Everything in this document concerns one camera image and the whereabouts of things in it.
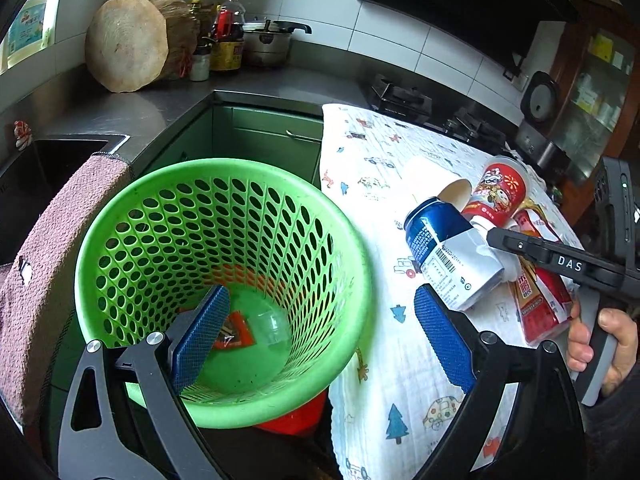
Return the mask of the person's right hand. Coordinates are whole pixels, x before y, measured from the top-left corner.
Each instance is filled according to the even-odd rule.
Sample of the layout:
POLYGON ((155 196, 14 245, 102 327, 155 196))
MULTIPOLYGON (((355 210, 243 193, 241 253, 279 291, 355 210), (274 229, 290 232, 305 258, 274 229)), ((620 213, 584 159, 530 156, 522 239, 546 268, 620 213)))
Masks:
MULTIPOLYGON (((574 301, 570 310, 566 364, 573 372, 583 372, 593 359, 590 329, 580 317, 580 303, 574 301)), ((601 393, 610 396, 634 369, 638 356, 639 333, 636 322, 624 311, 604 308, 598 316, 598 326, 617 340, 617 348, 605 378, 601 393)))

